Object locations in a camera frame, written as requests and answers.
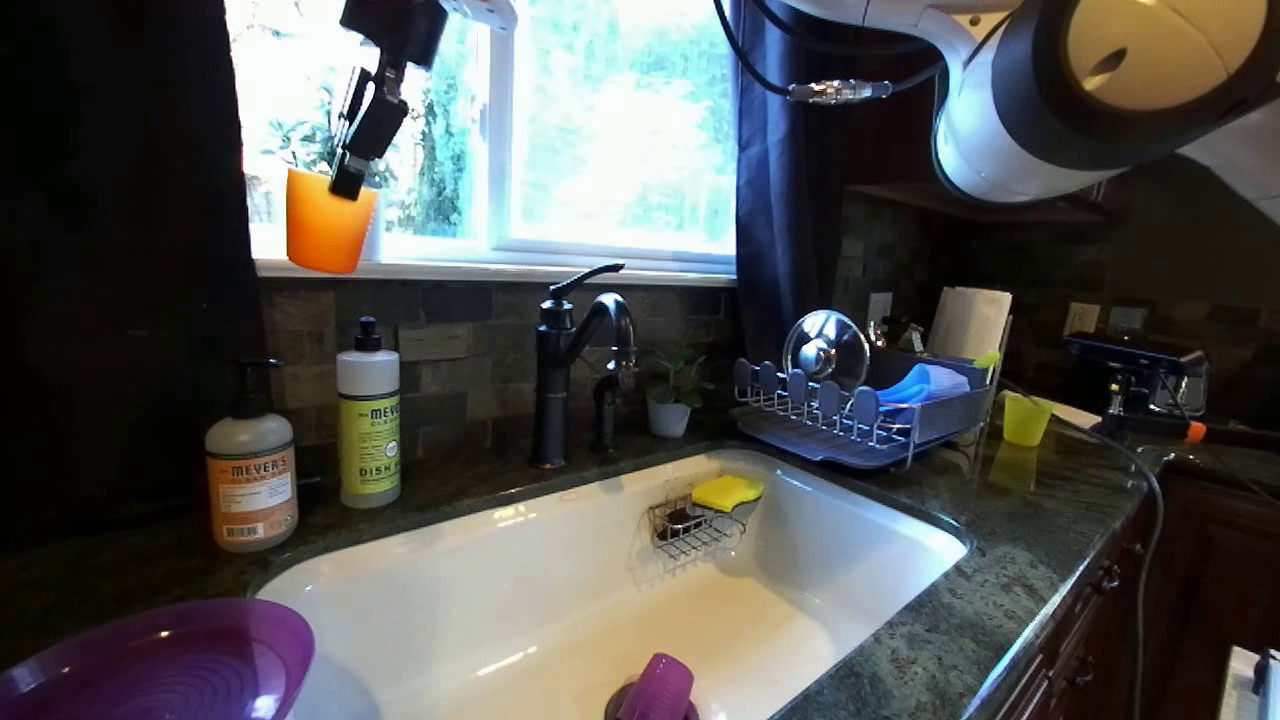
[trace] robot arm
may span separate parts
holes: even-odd
[[[409,106],[399,96],[405,67],[417,66],[432,73],[438,48],[450,26],[450,14],[494,26],[494,30],[514,30],[518,14],[503,0],[344,0],[340,26],[359,34],[381,48],[377,73],[359,67],[352,78],[350,102],[344,102],[344,139],[336,152],[336,167],[327,180],[334,196],[359,196],[359,185],[369,176],[369,164],[377,164],[405,118]]]
[[[947,66],[941,180],[1028,205],[1170,158],[1280,96],[1280,0],[786,0]]]

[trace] black faucet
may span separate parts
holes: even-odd
[[[619,274],[625,266],[600,266],[574,280],[550,287],[535,321],[535,399],[534,399],[534,463],[566,468],[566,436],[570,436],[570,370],[588,350],[594,329],[610,323],[610,364],[595,380],[595,447],[611,454],[616,436],[616,392],[630,380],[635,359],[635,329],[630,301],[619,293],[600,293],[588,309],[583,323],[574,321],[570,293],[588,285],[594,275]]]

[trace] dish rack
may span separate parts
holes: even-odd
[[[779,373],[774,359],[738,359],[733,420],[742,431],[817,463],[888,468],[913,463],[921,454],[941,447],[981,429],[994,376],[966,359],[927,359],[960,373],[967,392],[926,395],[913,404],[884,404],[877,389],[844,389],[835,380],[809,380],[806,370]]]

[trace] wall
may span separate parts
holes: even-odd
[[[1210,352],[1210,414],[1280,423],[1280,227],[1196,160],[1109,185],[1109,222],[966,222],[848,192],[831,298],[892,287],[913,321],[944,285],[1015,293],[1010,376],[1055,392],[1073,301],[1145,309],[1145,329]]]
[[[574,298],[575,314],[610,280]],[[729,386],[738,357],[733,287],[619,287],[639,359],[660,343],[709,352],[709,380]],[[384,341],[399,350],[405,460],[534,443],[534,341],[546,285],[359,285],[359,280],[265,280],[269,343],[282,359],[277,399],[296,423],[299,454],[323,468],[336,442],[334,359],[350,350],[355,315],[374,314]],[[588,436],[594,380],[604,350],[574,370],[574,431]],[[625,392],[625,429],[639,429],[639,392]]]

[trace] pump bottle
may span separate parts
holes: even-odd
[[[296,527],[293,423],[269,414],[269,370],[244,359],[232,415],[204,431],[207,522],[225,552],[265,552]]]
[[[377,315],[355,321],[336,352],[340,506],[384,508],[399,496],[399,352],[384,350]]]

